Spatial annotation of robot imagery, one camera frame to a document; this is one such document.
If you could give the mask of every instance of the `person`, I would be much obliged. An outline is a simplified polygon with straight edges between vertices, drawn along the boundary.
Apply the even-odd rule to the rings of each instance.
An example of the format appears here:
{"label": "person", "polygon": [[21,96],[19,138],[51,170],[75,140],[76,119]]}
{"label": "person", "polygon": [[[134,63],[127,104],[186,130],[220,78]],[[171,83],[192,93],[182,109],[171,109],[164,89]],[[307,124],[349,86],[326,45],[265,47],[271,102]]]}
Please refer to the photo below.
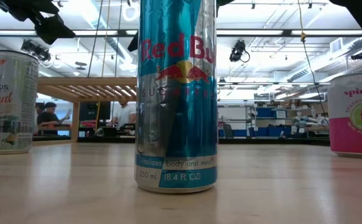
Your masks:
{"label": "person", "polygon": [[44,112],[44,105],[42,103],[36,103],[36,113],[40,115]]}
{"label": "person", "polygon": [[[44,105],[45,111],[38,115],[37,117],[37,125],[50,125],[50,124],[62,124],[65,120],[69,119],[69,116],[66,115],[62,119],[58,119],[55,114],[55,109],[57,105],[52,102],[48,102]],[[58,131],[44,131],[44,134],[54,134],[57,135]]]}
{"label": "person", "polygon": [[136,107],[128,104],[127,100],[119,100],[121,108],[114,113],[112,120],[107,126],[118,124],[116,129],[119,130],[125,124],[134,124],[136,122]]}

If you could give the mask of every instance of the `ceiling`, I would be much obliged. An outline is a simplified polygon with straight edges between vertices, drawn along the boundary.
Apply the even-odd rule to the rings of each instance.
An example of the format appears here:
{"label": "ceiling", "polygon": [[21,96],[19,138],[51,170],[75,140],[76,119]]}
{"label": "ceiling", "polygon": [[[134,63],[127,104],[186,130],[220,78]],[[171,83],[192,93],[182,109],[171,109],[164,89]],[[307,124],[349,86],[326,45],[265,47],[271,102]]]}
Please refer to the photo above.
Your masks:
{"label": "ceiling", "polygon": [[[66,26],[73,30],[92,30],[93,27],[86,21],[92,12],[91,1],[96,10],[102,4],[102,18],[106,20],[109,14],[108,28],[110,29],[138,29],[139,5],[134,0],[129,7],[126,0],[62,0],[60,15]],[[331,4],[327,0],[313,0],[309,9],[308,1],[302,6],[302,21],[305,29],[360,29],[351,14],[344,8]],[[300,29],[300,17],[297,0],[255,0],[255,9],[252,0],[235,0],[233,3],[220,8],[217,18],[218,29]],[[33,30],[31,21],[19,22],[8,13],[0,10],[0,29]],[[338,37],[310,37],[306,47],[310,59],[330,50],[330,43]],[[0,49],[20,50],[24,41],[28,39],[50,49],[53,58],[44,63],[45,74],[51,76],[74,77],[87,76],[91,53],[95,39],[82,37],[75,39],[58,39],[54,44],[47,45],[38,37],[0,37]],[[127,48],[131,37],[119,37],[121,46]],[[356,38],[343,39],[349,42]],[[248,47],[251,59],[248,63],[230,62],[231,48],[237,40],[244,40]],[[116,57],[115,50],[106,45],[104,38],[97,38],[91,63],[91,77],[135,77],[136,52],[128,52],[134,57],[133,63],[124,64]],[[76,70],[75,62],[84,62],[86,70]],[[290,71],[306,64],[303,45],[298,37],[217,37],[216,68],[217,76],[226,78],[229,82],[279,82]],[[325,76],[333,75],[347,68],[345,58],[335,60],[318,72]]]}

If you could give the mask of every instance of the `black shirt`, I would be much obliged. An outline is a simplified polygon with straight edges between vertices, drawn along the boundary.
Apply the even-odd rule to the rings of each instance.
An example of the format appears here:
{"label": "black shirt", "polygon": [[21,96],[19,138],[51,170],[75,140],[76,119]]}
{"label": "black shirt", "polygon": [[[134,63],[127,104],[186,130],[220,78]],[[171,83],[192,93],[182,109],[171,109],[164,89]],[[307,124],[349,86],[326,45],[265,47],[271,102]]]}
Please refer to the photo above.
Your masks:
{"label": "black shirt", "polygon": [[[43,112],[37,116],[37,124],[41,124],[43,122],[50,122],[50,121],[58,121],[58,117],[55,114]],[[44,135],[46,134],[55,134],[58,135],[58,131],[44,131]]]}

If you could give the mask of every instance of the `red bull can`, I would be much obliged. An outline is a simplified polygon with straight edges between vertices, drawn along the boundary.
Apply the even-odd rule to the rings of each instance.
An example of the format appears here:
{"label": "red bull can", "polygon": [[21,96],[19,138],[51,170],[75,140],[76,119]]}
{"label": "red bull can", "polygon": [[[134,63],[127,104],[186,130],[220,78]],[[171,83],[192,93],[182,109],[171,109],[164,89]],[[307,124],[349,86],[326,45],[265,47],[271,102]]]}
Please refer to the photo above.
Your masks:
{"label": "red bull can", "polygon": [[29,152],[38,76],[35,57],[0,50],[0,154]]}
{"label": "red bull can", "polygon": [[217,179],[215,0],[141,0],[135,180],[190,193]]}

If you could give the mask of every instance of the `aluminum can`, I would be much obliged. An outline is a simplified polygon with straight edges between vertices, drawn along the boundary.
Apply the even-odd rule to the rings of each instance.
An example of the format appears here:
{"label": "aluminum can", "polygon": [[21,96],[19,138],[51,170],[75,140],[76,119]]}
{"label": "aluminum can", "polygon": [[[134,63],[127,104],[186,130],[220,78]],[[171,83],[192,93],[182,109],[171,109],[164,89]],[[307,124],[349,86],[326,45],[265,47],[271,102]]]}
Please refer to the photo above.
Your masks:
{"label": "aluminum can", "polygon": [[362,157],[362,73],[333,79],[328,107],[332,151],[339,156]]}
{"label": "aluminum can", "polygon": [[0,50],[0,154],[29,152],[38,74],[36,58]]}
{"label": "aluminum can", "polygon": [[142,0],[135,180],[181,194],[217,179],[215,0]]}

